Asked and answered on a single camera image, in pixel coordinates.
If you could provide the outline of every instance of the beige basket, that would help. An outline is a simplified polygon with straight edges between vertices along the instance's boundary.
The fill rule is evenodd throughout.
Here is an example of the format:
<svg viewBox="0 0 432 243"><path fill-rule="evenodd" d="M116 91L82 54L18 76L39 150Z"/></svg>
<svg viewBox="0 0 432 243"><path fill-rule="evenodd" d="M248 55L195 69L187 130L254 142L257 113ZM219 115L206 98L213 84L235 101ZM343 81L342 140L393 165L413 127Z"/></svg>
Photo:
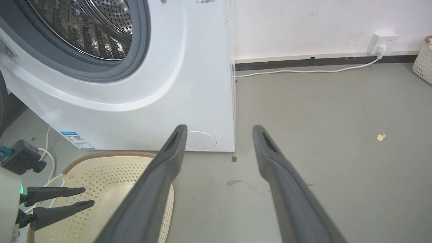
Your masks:
<svg viewBox="0 0 432 243"><path fill-rule="evenodd" d="M85 187L86 191L72 197L57 198L51 207L72 205L86 200L94 200L95 205L36 232L29 229L27 242L95 241L155 156L146 152L119 151L90 154L75 160L60 174L60 179L64 180L65 187ZM173 204L174 189L171 185L158 243L164 243L168 235Z"/></svg>
<svg viewBox="0 0 432 243"><path fill-rule="evenodd" d="M423 46L413 65L413 72L423 80L432 84L432 50L429 47L432 36L425 38L426 44Z"/></svg>

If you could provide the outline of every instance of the white cable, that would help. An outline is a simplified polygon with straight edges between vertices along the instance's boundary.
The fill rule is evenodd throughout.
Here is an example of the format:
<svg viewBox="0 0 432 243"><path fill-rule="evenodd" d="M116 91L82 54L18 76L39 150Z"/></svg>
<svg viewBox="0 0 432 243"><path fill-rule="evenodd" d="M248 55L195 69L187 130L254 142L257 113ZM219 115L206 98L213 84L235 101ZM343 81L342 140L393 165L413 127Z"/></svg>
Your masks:
<svg viewBox="0 0 432 243"><path fill-rule="evenodd" d="M46 139L45 139L45 150L48 150L48 136L50 135L50 130L51 130L51 126L48 127L48 131L47 131L47 136L46 136ZM44 154L41 157L41 160L43 160L46 155L47 155L47 153L44 152Z"/></svg>
<svg viewBox="0 0 432 243"><path fill-rule="evenodd" d="M53 156L51 155L51 153L50 152L48 152L48 150L46 150L46 149L44 149L44 148L38 148L39 150L42 150L44 153L46 153L50 158L51 158L51 161L52 161L52 163L53 163L53 169L51 170L51 174L50 174L50 177L48 177L48 182L49 181L51 181L51 179L54 177L54 173L55 173L55 160L54 160L54 158L53 158Z"/></svg>
<svg viewBox="0 0 432 243"><path fill-rule="evenodd" d="M385 46L384 47L380 47L380 48L381 48L381 50L378 53L382 53L382 52L385 51ZM343 68L343 69L339 69L339 70L333 70L333 71L329 71L329 70L313 70L313 71L279 70L279 71L265 72L265 73L254 73L254 74L247 74L247 75L236 75L235 77L251 77L251 76L255 76L255 75L278 74L278 73L301 73L301 74L338 73L338 72L342 72L342 71L346 71L346 70L350 70L350 69L355 69L355 68L361 68L361 67L369 66L371 64L374 64L378 60L380 60L382 57L383 57L383 55L379 55L377 59L375 59L374 61L372 61L372 62L370 62L368 64L365 64L365 65L355 66L355 67L347 67L347 68Z"/></svg>
<svg viewBox="0 0 432 243"><path fill-rule="evenodd" d="M52 154L50 152L48 152L48 136L50 134L50 130L51 130L51 126L48 128L48 131L47 131L47 136L46 136L46 139L45 139L45 142L46 142L45 143L45 148L38 148L38 150L41 150L41 151L44 152L43 155L41 156L41 158L39 159L39 161L43 160L43 158L46 155L48 155L51 158L51 162L53 163L53 168L51 169L51 173L50 173L50 175L48 177L48 182L47 182L47 184L44 185L44 187L48 187L51 184L52 181L57 180L61 176L61 175L58 175L58 176L54 177L56 163L55 163L55 160L54 160L54 157L52 156ZM31 208L27 209L25 211L25 213L28 214L29 212L31 212L34 208L38 207L39 205L40 205L40 202L35 203L35 205L33 205Z"/></svg>

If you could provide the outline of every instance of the white wall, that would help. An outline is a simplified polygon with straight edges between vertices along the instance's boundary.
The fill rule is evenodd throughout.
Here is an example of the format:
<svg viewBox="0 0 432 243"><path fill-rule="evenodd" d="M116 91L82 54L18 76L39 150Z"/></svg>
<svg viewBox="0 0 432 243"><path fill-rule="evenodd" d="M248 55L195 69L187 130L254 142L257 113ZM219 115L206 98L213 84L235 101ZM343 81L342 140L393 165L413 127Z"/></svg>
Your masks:
<svg viewBox="0 0 432 243"><path fill-rule="evenodd" d="M234 0L238 63L365 56L375 31L399 35L393 55L432 35L430 0Z"/></svg>

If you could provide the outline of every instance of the black device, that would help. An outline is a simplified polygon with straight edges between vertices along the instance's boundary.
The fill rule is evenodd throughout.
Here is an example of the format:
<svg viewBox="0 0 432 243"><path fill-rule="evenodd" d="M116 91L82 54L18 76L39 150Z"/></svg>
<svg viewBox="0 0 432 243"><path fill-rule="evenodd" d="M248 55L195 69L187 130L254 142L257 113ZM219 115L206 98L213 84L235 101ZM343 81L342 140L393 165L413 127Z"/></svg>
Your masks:
<svg viewBox="0 0 432 243"><path fill-rule="evenodd" d="M0 165L17 175L22 175L29 169L39 173L47 165L45 161L40 160L38 149L24 140L16 142L7 152L6 155L6 151L2 151L6 158L0 162Z"/></svg>
<svg viewBox="0 0 432 243"><path fill-rule="evenodd" d="M85 191L86 189L84 187L28 187L27 195L20 194L19 204L24 203L26 207L29 207L33 206L38 201L45 201L58 197L70 197ZM40 230L84 209L88 209L94 204L94 200L87 200L57 208L37 207L33 209L33 214L26 214L23 210L18 209L15 224L19 224L19 228L30 224L31 229L35 231Z"/></svg>

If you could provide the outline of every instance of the washing machine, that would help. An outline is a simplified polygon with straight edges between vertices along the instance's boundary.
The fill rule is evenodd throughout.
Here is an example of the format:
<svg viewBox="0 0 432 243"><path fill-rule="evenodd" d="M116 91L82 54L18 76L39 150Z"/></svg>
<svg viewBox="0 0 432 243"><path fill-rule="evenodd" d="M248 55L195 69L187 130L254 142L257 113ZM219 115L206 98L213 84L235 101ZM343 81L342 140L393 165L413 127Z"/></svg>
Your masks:
<svg viewBox="0 0 432 243"><path fill-rule="evenodd" d="M7 88L80 149L235 150L230 0L1 0Z"/></svg>

